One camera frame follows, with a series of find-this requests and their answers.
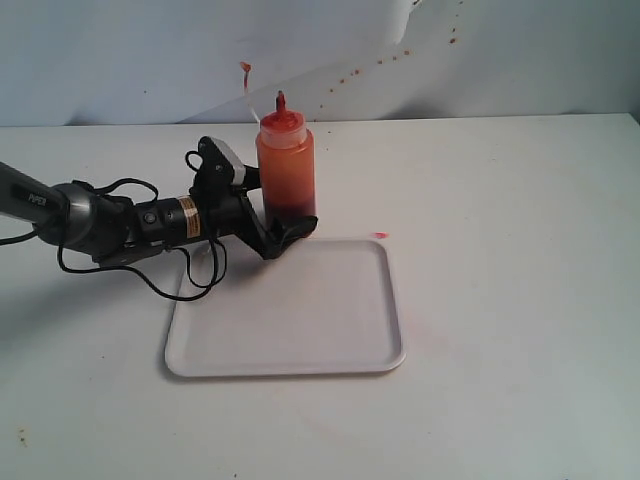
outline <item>white tabletop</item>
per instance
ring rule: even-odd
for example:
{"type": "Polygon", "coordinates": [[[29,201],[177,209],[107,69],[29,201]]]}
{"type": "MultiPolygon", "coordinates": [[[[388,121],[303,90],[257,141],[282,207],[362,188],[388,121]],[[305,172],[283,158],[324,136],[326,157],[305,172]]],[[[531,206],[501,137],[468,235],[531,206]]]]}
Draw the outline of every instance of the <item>white tabletop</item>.
{"type": "MultiPolygon", "coordinates": [[[[637,478],[631,117],[311,128],[316,235],[390,234],[405,363],[366,378],[180,380],[162,360],[171,302],[126,273],[64,274],[38,240],[2,247],[0,478],[637,478]]],[[[0,129],[0,152],[48,184],[130,176],[174,196],[201,135],[254,163],[255,130],[0,129]]],[[[142,267],[170,289],[182,261],[142,267]]]]}

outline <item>squeeze bottle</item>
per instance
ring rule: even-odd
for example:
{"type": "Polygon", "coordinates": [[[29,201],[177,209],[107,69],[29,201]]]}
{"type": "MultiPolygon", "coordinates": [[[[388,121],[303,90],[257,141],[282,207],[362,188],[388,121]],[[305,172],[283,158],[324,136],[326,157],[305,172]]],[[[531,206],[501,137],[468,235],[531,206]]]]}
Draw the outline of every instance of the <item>squeeze bottle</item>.
{"type": "Polygon", "coordinates": [[[267,227],[316,214],[313,134],[300,112],[278,92],[276,111],[260,121],[256,137],[267,227]]]}

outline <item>white wall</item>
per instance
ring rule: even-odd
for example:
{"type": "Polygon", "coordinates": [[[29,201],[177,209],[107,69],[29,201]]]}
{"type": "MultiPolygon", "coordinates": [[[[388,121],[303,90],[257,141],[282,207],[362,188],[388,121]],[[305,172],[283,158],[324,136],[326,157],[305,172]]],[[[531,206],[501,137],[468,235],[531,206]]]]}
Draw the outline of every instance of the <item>white wall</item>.
{"type": "MultiPolygon", "coordinates": [[[[353,1],[382,8],[410,0],[353,1]]],[[[281,38],[279,47],[233,35],[239,25],[269,31],[282,20],[274,4],[288,7],[287,24],[302,25],[300,17],[333,22],[312,30],[314,22],[307,21],[299,38],[312,44],[313,35],[324,35],[350,60],[303,73],[329,56],[305,58],[298,49],[282,53],[295,60],[289,65],[258,65],[254,85],[290,78],[255,92],[259,113],[272,109],[278,88],[311,120],[640,107],[640,2],[460,3],[423,0],[400,45],[380,50],[367,38],[372,51],[360,53],[351,43],[335,42],[341,17],[329,12],[345,0],[3,0],[0,125],[249,121],[244,101],[234,99],[241,82],[237,60],[247,55],[247,44],[277,53],[289,39],[281,38]],[[351,76],[355,69],[360,73],[351,76]]],[[[351,13],[363,12],[362,27],[370,25],[370,11],[351,13]]],[[[353,38],[379,29],[368,27],[353,38]]]]}

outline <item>robotic arm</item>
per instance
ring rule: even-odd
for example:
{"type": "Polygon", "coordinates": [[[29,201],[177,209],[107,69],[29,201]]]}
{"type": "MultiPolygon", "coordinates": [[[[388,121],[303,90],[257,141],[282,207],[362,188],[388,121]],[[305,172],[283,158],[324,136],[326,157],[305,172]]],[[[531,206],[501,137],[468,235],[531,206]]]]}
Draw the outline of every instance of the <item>robotic arm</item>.
{"type": "MultiPolygon", "coordinates": [[[[63,248],[91,255],[101,267],[82,273],[134,271],[126,266],[182,245],[208,240],[215,250],[214,243],[226,235],[236,235],[263,259],[274,259],[315,229],[317,218],[303,217],[288,225],[276,220],[266,230],[247,197],[248,191],[260,188],[259,171],[244,165],[223,141],[202,137],[198,150],[187,152],[185,161],[196,172],[189,195],[165,199],[157,198],[153,185],[131,178],[104,188],[80,181],[48,187],[0,162],[0,213],[31,222],[34,232],[17,240],[37,235],[57,245],[61,267],[72,273],[78,271],[61,262],[63,248]],[[195,156],[201,158],[197,168],[190,161],[195,156]],[[155,197],[134,204],[128,197],[111,195],[128,183],[149,188],[155,197]]],[[[13,240],[1,243],[16,243],[13,240]]],[[[196,297],[215,283],[202,286],[206,292],[196,297]]]]}

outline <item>plastic tray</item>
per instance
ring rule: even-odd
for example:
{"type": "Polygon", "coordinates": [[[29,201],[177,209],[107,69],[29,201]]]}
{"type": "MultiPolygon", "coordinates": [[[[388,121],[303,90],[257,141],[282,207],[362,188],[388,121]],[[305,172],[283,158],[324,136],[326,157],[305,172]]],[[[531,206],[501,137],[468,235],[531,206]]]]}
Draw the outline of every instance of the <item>plastic tray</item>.
{"type": "MultiPolygon", "coordinates": [[[[274,261],[226,240],[225,279],[178,302],[165,349],[184,377],[385,372],[404,351],[386,250],[372,240],[304,240],[274,261]]],[[[196,281],[211,272],[194,254],[196,281]]],[[[196,293],[183,278],[182,295],[196,293]]]]}

